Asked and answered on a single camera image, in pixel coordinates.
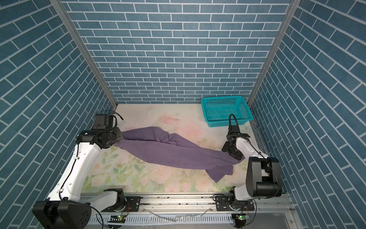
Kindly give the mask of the teal plastic basket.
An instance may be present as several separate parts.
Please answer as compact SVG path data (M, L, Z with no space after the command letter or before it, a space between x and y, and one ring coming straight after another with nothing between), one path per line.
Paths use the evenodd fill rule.
M252 112L242 96L206 97L201 100L206 123L209 127L229 126L229 115L233 114L239 125L253 120Z

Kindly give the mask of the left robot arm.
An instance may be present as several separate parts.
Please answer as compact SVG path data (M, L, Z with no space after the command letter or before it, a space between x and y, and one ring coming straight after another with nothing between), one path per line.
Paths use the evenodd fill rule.
M81 203L81 190L89 169L102 149L121 140L118 127L82 131L76 139L71 160L46 200L36 201L32 212L45 229L83 229L90 218L112 207L126 208L122 189L112 189Z

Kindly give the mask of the purple trousers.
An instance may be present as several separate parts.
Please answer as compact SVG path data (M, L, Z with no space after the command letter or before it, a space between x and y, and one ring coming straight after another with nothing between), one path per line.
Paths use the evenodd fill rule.
M233 174L237 160L227 152L201 148L193 142L159 127L145 127L122 132L123 139L115 146L152 164L180 169L205 170L214 182Z

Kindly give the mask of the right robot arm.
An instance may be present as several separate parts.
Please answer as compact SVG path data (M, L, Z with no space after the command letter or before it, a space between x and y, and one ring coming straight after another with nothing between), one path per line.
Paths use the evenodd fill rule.
M248 134L227 135L223 151L235 159L246 159L246 181L229 192L228 203L234 209L244 208L259 198L275 198L283 193L279 160L257 149Z

